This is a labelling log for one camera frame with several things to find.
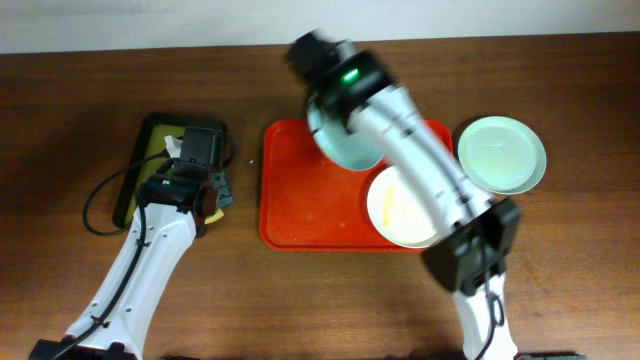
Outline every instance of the white bowl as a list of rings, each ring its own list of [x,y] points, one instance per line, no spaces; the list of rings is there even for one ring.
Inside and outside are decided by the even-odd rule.
[[[373,180],[367,211],[376,230],[396,245],[426,248],[439,238],[429,213],[397,166],[385,169]]]

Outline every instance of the white wall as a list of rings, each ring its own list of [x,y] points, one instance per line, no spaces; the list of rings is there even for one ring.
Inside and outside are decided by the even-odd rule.
[[[0,0],[0,53],[640,30],[640,0]]]

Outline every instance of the white plate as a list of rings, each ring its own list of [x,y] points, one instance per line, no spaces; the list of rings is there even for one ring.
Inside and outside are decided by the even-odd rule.
[[[458,158],[473,182],[505,195],[530,190],[547,167],[538,136],[523,123],[503,116],[469,125],[460,136]]]
[[[425,248],[438,240],[431,217],[396,166],[373,180],[367,211],[376,230],[394,244]]]

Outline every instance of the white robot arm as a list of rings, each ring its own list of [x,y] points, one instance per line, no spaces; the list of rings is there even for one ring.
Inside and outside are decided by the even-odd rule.
[[[504,308],[504,256],[519,212],[509,200],[496,204],[471,182],[424,126],[408,91],[372,54],[352,49],[309,33],[291,47],[288,60],[309,84],[310,98],[326,121],[341,121],[348,132],[379,146],[431,214],[442,240],[422,256],[453,293],[465,356],[512,360],[517,348]]]
[[[366,134],[400,168],[432,214],[439,236],[450,235],[456,226],[464,226],[489,210],[492,196],[464,175],[440,140],[424,126],[406,88],[386,87],[371,96],[368,103],[351,113],[348,128]],[[466,203],[461,202],[460,196],[466,197]],[[504,312],[504,281],[504,274],[489,280],[489,291],[499,297],[493,303],[493,314],[483,287],[472,296],[461,291],[453,293],[464,333],[463,350],[469,359],[481,353],[492,331],[493,338],[483,358],[512,360],[517,354]],[[490,330],[492,317],[497,317],[495,321],[500,326]]]
[[[217,210],[217,191],[210,171],[223,177],[222,152],[226,127],[186,128],[179,157],[165,164],[171,174],[157,173],[140,186],[129,234],[89,306],[60,341],[40,340],[30,360],[142,359],[147,329],[158,301],[178,260],[203,229],[205,219]],[[101,183],[89,198],[115,176]],[[87,228],[97,234],[83,217]]]

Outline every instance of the red tray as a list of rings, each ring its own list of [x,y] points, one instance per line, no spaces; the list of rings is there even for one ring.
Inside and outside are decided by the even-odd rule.
[[[453,152],[442,123],[427,124]],[[380,235],[367,214],[367,192],[387,165],[349,171],[327,159],[304,120],[280,120],[267,129],[262,165],[260,235],[285,251],[398,251]]]

